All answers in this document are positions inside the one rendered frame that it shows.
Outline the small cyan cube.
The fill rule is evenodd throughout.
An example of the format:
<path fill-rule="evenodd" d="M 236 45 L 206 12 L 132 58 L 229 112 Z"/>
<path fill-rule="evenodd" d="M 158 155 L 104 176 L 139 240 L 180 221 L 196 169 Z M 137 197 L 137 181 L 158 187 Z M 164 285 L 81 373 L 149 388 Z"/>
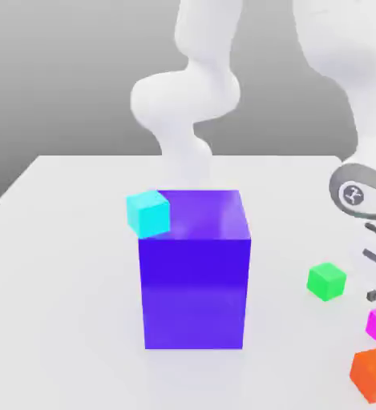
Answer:
<path fill-rule="evenodd" d="M 170 203 L 158 191 L 145 191 L 126 198 L 127 224 L 139 239 L 170 231 Z"/>

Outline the small orange cube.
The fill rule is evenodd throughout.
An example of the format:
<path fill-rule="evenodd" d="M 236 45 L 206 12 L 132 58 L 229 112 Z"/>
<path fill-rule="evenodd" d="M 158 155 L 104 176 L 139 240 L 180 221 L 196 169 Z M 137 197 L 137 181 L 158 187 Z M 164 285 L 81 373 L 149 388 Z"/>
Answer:
<path fill-rule="evenodd" d="M 368 403 L 376 403 L 376 348 L 354 354 L 350 379 Z"/>

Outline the large blue box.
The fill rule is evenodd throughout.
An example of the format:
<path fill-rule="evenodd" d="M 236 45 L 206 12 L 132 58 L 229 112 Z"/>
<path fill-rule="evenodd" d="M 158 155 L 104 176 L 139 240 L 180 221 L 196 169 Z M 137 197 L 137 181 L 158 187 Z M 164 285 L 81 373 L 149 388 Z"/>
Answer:
<path fill-rule="evenodd" d="M 145 347 L 242 348 L 251 234 L 239 191 L 161 193 L 171 229 L 139 241 Z"/>

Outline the small green cube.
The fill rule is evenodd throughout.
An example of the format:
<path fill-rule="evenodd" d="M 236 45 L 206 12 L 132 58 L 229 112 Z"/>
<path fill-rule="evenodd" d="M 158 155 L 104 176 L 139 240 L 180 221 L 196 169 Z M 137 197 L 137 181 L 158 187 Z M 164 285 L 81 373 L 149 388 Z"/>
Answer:
<path fill-rule="evenodd" d="M 309 269 L 306 287 L 322 301 L 344 293 L 347 275 L 332 263 L 321 263 Z"/>

